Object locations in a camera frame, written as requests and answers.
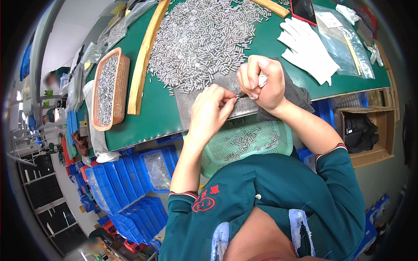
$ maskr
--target black bag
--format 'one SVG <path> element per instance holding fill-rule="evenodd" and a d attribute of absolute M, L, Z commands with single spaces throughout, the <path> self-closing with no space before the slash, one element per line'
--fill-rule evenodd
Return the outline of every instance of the black bag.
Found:
<path fill-rule="evenodd" d="M 371 150 L 379 141 L 377 126 L 367 118 L 365 113 L 344 113 L 345 145 L 348 153 L 359 153 Z"/>

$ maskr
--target paper tag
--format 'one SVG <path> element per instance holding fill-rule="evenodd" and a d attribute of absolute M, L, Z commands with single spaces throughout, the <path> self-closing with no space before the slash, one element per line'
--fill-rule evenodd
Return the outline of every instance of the paper tag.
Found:
<path fill-rule="evenodd" d="M 315 14 L 328 28 L 342 26 L 340 21 L 338 21 L 338 19 L 330 12 L 321 12 Z"/>

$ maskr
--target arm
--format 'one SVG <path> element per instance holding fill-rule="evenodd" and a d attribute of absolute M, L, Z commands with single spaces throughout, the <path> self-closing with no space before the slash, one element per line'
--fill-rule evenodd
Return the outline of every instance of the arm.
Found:
<path fill-rule="evenodd" d="M 236 102 L 233 92 L 216 84 L 212 84 L 197 96 L 191 109 L 189 133 L 184 139 L 183 149 L 171 179 L 171 191 L 183 193 L 198 190 L 203 148 L 225 123 Z"/>
<path fill-rule="evenodd" d="M 267 84 L 263 88 L 258 87 L 260 70 L 267 75 Z M 237 78 L 241 90 L 256 98 L 260 107 L 289 125 L 312 153 L 327 153 L 342 143 L 337 132 L 323 119 L 286 100 L 280 62 L 251 55 L 248 63 L 240 67 Z"/>

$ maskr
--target smartphone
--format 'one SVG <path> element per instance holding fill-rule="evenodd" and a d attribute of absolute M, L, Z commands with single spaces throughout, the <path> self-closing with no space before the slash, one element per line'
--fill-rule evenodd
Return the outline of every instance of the smartphone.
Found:
<path fill-rule="evenodd" d="M 316 26 L 316 17 L 312 0 L 290 0 L 292 16 Z"/>

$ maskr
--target green perforated basket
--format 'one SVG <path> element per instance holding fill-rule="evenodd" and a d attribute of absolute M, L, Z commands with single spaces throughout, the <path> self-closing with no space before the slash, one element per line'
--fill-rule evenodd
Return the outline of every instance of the green perforated basket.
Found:
<path fill-rule="evenodd" d="M 236 135 L 245 136 L 245 134 L 252 130 L 257 133 L 254 142 L 249 148 L 242 153 L 239 159 L 225 161 L 225 158 L 232 153 L 236 154 L 240 151 L 240 145 L 234 144 Z M 278 137 L 278 144 L 265 149 L 266 144 L 271 144 L 272 132 Z M 227 121 L 222 128 L 215 134 L 215 136 L 206 145 L 202 154 L 201 173 L 207 178 L 211 178 L 213 174 L 225 165 L 231 162 L 242 160 L 252 154 L 268 154 L 280 153 L 290 155 L 293 150 L 292 130 L 282 121 L 257 121 L 255 114 L 232 119 Z"/>

